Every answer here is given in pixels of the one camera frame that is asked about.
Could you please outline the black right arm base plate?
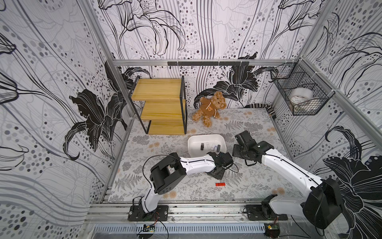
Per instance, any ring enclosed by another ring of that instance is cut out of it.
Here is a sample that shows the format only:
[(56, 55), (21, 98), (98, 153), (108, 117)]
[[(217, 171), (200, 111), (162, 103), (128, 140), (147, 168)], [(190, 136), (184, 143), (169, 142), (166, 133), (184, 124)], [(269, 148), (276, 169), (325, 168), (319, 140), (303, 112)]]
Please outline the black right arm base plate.
[(277, 194), (271, 194), (259, 205), (246, 205), (243, 209), (243, 213), (247, 215), (249, 221), (287, 221), (288, 217), (286, 214), (275, 214), (275, 212), (270, 207), (270, 200), (276, 196)]

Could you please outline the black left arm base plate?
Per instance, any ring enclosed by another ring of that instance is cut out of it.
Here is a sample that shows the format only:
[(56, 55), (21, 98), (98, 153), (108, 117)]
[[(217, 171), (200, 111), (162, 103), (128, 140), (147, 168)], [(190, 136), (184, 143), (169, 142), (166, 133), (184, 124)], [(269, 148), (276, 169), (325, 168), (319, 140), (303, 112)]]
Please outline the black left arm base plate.
[(168, 219), (168, 205), (159, 205), (153, 212), (146, 213), (143, 209), (142, 196), (133, 198), (128, 213), (129, 222), (166, 222)]

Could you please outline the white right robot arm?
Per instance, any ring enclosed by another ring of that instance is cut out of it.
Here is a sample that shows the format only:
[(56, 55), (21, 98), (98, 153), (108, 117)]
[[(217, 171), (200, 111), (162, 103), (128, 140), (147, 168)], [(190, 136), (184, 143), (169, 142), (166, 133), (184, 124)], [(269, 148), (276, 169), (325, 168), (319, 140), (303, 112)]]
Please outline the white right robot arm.
[(324, 230), (343, 213), (344, 201), (335, 180), (323, 179), (301, 168), (268, 142), (256, 142), (247, 130), (235, 138), (234, 157), (251, 162), (251, 166), (260, 163), (273, 169), (301, 193), (300, 198), (278, 194), (265, 198), (260, 211), (264, 218), (273, 219), (283, 214), (304, 217), (316, 228)]

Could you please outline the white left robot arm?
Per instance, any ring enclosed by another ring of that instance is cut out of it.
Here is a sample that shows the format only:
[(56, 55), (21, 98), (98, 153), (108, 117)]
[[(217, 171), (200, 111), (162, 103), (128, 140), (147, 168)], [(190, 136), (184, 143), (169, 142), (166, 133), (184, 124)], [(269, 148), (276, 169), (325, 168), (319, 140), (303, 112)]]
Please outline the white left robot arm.
[(188, 175), (206, 173), (221, 180), (226, 170), (234, 165), (230, 153), (209, 152), (204, 156), (185, 158), (177, 153), (165, 155), (150, 169), (150, 176), (144, 176), (150, 187), (139, 201), (138, 208), (149, 214), (156, 210), (163, 194), (170, 192)]

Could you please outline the red usb drive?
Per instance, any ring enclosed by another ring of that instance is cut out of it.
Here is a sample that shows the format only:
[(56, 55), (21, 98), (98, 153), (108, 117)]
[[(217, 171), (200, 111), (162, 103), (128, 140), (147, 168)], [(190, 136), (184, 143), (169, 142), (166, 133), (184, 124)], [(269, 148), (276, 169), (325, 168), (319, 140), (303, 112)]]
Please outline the red usb drive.
[(226, 186), (226, 184), (223, 182), (223, 183), (216, 183), (215, 184), (216, 187), (224, 187)]

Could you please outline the white plastic storage box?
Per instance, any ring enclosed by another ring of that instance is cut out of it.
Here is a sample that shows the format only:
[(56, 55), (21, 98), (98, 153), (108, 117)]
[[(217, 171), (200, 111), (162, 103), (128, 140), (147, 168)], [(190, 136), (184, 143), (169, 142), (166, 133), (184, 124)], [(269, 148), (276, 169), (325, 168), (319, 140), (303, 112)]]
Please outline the white plastic storage box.
[[(201, 143), (205, 144), (204, 150), (201, 150)], [(191, 158), (193, 157), (201, 157), (209, 152), (215, 152), (219, 154), (219, 152), (210, 150), (210, 145), (213, 147), (216, 145), (221, 145), (220, 152), (227, 152), (227, 147), (225, 143), (225, 139), (223, 136), (219, 134), (204, 134), (204, 135), (194, 135), (188, 139), (188, 153)]]

